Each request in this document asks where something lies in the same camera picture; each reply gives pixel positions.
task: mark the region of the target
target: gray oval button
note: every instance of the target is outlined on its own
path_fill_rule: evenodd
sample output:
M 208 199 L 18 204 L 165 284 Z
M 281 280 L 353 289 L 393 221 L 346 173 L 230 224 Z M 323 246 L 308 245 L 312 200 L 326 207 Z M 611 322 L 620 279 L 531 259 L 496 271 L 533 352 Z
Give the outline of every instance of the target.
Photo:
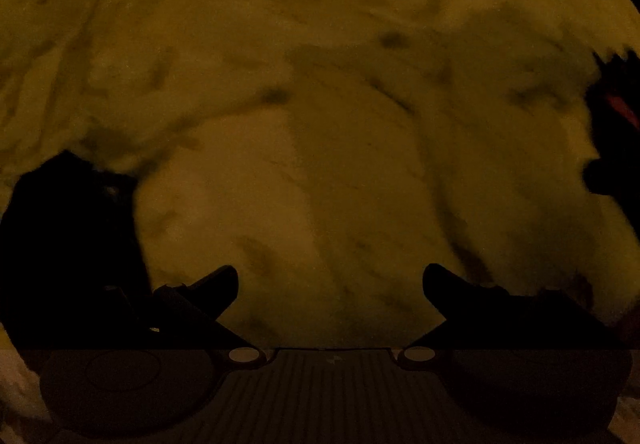
M 404 357 L 412 361 L 430 361 L 436 357 L 436 352 L 427 347 L 411 347 L 404 351 Z
M 236 363 L 251 363 L 260 357 L 260 352 L 255 348 L 241 347 L 234 348 L 229 352 L 229 359 Z

